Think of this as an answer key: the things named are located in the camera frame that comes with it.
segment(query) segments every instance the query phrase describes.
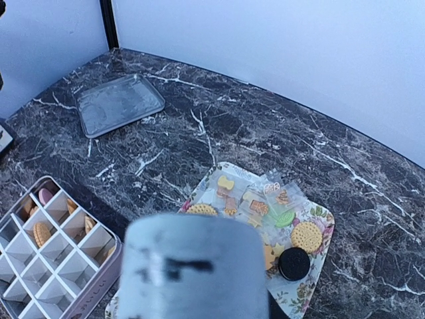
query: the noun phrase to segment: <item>gray cylindrical object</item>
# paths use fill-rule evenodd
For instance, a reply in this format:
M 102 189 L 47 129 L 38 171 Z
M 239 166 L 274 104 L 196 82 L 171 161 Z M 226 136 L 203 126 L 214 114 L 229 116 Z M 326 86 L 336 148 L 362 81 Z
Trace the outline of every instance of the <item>gray cylindrical object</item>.
M 155 215 L 127 230 L 120 319 L 268 319 L 262 240 L 230 219 Z

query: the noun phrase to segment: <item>white wall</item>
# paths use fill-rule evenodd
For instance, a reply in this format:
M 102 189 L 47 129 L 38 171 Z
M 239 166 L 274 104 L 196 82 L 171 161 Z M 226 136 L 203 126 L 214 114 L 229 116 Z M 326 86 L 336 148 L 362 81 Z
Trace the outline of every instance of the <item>white wall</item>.
M 106 52 L 99 0 L 6 0 L 0 18 L 0 118 Z
M 115 0 L 120 45 L 267 88 L 425 167 L 423 0 Z

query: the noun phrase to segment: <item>marble countertop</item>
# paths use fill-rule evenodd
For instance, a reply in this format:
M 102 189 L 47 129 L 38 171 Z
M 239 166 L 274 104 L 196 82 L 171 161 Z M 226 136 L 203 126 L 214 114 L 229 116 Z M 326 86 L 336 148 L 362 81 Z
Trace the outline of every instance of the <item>marble countertop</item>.
M 87 139 L 73 94 L 134 72 L 163 95 L 165 110 Z M 425 317 L 425 170 L 327 116 L 194 66 L 114 50 L 6 125 L 16 140 L 0 161 L 1 214 L 48 174 L 122 236 L 139 216 L 177 211 L 218 161 L 256 174 L 276 167 L 335 216 L 304 318 Z M 114 293 L 91 318 L 104 317 Z

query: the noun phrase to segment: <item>green candy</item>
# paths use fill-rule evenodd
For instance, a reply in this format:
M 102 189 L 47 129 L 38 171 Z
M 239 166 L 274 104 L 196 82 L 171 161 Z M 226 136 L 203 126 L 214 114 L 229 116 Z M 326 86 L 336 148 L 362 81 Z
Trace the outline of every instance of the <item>green candy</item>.
M 296 216 L 295 211 L 293 211 L 293 210 L 287 211 L 286 213 L 283 213 L 283 214 L 280 215 L 278 221 L 276 221 L 275 226 L 277 228 L 287 227 L 287 226 L 291 225 L 295 216 Z

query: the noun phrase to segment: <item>cookie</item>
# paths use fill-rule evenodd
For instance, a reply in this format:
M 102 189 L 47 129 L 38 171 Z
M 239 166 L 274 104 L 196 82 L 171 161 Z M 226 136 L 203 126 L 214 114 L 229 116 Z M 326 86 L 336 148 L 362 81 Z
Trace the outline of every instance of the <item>cookie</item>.
M 229 215 L 233 216 L 238 211 L 238 206 L 236 204 L 236 200 L 233 197 L 227 197 L 226 198 L 226 207 L 224 208 L 224 212 Z
M 264 260 L 266 261 L 266 270 L 273 267 L 273 262 L 276 256 L 273 253 L 273 248 L 270 245 L 264 245 Z
M 310 258 L 301 248 L 286 249 L 279 257 L 280 274 L 289 281 L 301 280 L 310 271 Z
M 52 237 L 47 225 L 44 223 L 35 223 L 33 231 L 35 242 L 39 248 L 41 248 L 48 239 Z
M 286 193 L 285 189 L 276 197 L 276 201 L 280 205 L 287 205 L 287 204 L 290 203 L 290 199 L 289 199 L 288 194 Z
M 278 182 L 266 184 L 264 186 L 264 195 L 273 193 L 274 191 L 278 191 L 280 189 L 280 184 Z
M 281 214 L 276 221 L 275 226 L 277 228 L 284 228 L 292 224 L 292 221 L 295 219 L 296 213 L 293 210 L 287 211 Z
M 254 198 L 255 198 L 256 196 L 255 196 L 255 194 L 254 193 L 252 193 L 251 191 L 246 191 L 245 193 L 244 193 L 244 195 L 242 196 L 242 199 L 244 200 L 244 201 L 247 201 L 247 202 L 249 202 L 249 204 L 251 204 L 251 202 L 254 200 Z
M 35 206 L 34 202 L 30 199 L 24 205 L 24 212 L 30 215 L 31 209 Z
M 96 225 L 96 222 L 91 218 L 90 216 L 84 217 L 84 228 L 86 230 L 86 235 L 93 229 L 93 227 Z
M 268 213 L 268 205 L 262 201 L 253 200 L 250 205 L 250 209 L 259 213 L 261 216 L 265 216 Z
M 75 204 L 71 199 L 66 199 L 66 205 L 68 206 L 69 215 L 71 215 L 77 209 L 77 204 Z
M 218 186 L 231 191 L 234 187 L 234 181 L 229 181 L 225 175 L 222 175 L 218 179 Z
M 309 254 L 320 248 L 322 240 L 320 228 L 310 221 L 296 225 L 291 234 L 292 245 L 302 248 Z
M 188 214 L 212 215 L 217 216 L 217 211 L 214 207 L 207 204 L 194 204 L 186 211 Z
M 113 246 L 110 250 L 108 250 L 108 257 L 112 255 L 115 251 L 115 246 Z
M 30 211 L 29 211 L 29 217 L 33 216 L 35 214 L 35 212 L 38 210 L 38 206 L 34 206 Z
M 219 196 L 219 197 L 226 198 L 226 197 L 228 197 L 229 193 L 230 193 L 230 191 L 228 189 L 225 189 L 223 187 L 217 188 L 217 196 Z
M 47 188 L 42 188 L 39 191 L 40 203 L 45 206 L 53 198 L 52 193 Z

